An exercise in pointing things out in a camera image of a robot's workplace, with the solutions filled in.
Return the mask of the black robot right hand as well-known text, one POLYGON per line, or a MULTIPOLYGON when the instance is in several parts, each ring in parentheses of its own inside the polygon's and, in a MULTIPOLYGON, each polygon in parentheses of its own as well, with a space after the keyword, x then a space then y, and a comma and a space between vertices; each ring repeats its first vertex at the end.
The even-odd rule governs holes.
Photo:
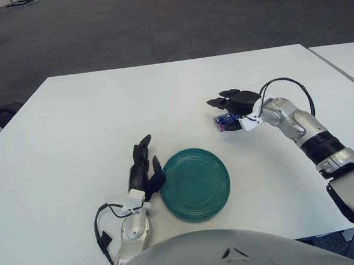
POLYGON ((221 91, 218 98, 210 99, 207 105, 226 110, 227 113, 216 116, 214 122, 220 132, 246 130, 249 125, 258 123, 253 109, 260 95, 252 91, 230 89, 221 91))

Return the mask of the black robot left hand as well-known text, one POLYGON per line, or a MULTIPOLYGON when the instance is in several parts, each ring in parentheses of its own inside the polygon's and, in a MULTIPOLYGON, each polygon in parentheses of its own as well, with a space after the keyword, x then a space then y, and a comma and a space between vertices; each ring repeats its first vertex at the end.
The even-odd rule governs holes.
POLYGON ((130 168, 128 190, 135 189, 144 193, 144 201, 149 202, 152 195, 158 192, 166 181, 166 175, 162 170, 156 155, 152 159, 154 174, 148 177, 149 171, 149 149, 151 135, 146 135, 139 144, 133 146, 134 164, 130 168))

